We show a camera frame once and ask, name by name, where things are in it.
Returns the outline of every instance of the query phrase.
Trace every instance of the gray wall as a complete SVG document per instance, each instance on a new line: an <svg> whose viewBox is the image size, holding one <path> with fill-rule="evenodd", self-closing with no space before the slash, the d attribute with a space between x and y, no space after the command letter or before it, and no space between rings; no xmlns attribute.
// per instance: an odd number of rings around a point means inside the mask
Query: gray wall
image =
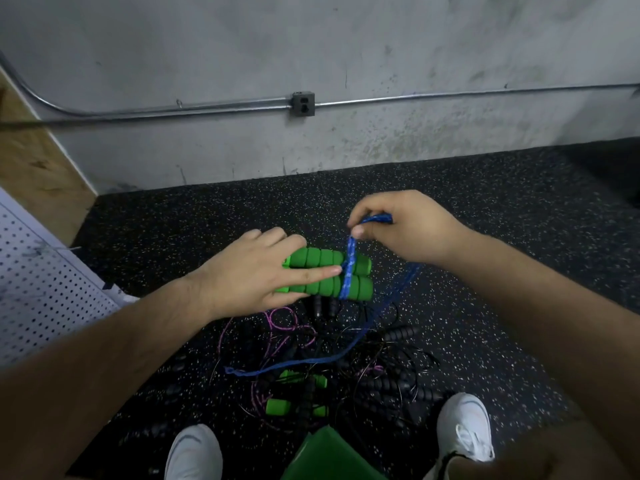
<svg viewBox="0 0 640 480"><path fill-rule="evenodd" d="M640 80L640 0L0 0L0 47L87 110ZM629 91L57 132L99 192L640 135ZM42 116L47 112L39 109Z"/></svg>

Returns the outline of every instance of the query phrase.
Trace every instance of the white shoe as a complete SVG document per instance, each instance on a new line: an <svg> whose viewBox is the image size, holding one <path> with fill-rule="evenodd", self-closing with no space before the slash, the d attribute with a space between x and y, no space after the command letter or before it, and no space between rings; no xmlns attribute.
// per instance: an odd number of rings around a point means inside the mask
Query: white shoe
<svg viewBox="0 0 640 480"><path fill-rule="evenodd" d="M164 480L220 480L222 452L204 424L183 429L175 437L164 468Z"/></svg>
<svg viewBox="0 0 640 480"><path fill-rule="evenodd" d="M459 392L449 398L438 415L436 430L440 457L424 480L436 479L442 468L442 460L451 457L451 454L474 461L491 461L495 458L489 414L475 395Z"/></svg>

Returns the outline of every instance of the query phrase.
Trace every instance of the wooden panel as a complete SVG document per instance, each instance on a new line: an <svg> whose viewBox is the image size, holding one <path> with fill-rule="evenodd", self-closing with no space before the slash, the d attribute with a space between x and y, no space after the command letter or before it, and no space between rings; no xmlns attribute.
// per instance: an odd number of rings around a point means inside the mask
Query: wooden panel
<svg viewBox="0 0 640 480"><path fill-rule="evenodd" d="M0 120L33 119L0 72ZM68 246L95 200L94 193L43 128L0 132L0 185Z"/></svg>

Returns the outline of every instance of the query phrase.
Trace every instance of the person's left arm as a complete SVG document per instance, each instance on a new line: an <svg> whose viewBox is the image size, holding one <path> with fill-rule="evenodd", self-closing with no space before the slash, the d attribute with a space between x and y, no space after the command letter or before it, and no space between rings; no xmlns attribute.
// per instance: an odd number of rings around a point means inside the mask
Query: person's left arm
<svg viewBox="0 0 640 480"><path fill-rule="evenodd" d="M62 478L157 368L204 325L288 305L275 289L320 281L340 266L284 269L306 244L280 228L252 230L204 263L0 376L0 478Z"/></svg>

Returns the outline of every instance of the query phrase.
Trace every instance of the pegboard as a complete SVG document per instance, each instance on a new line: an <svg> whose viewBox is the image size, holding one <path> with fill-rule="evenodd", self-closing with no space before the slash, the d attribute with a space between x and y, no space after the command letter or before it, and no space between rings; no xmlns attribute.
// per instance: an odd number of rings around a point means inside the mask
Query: pegboard
<svg viewBox="0 0 640 480"><path fill-rule="evenodd" d="M105 286L0 190L0 367L135 299Z"/></svg>

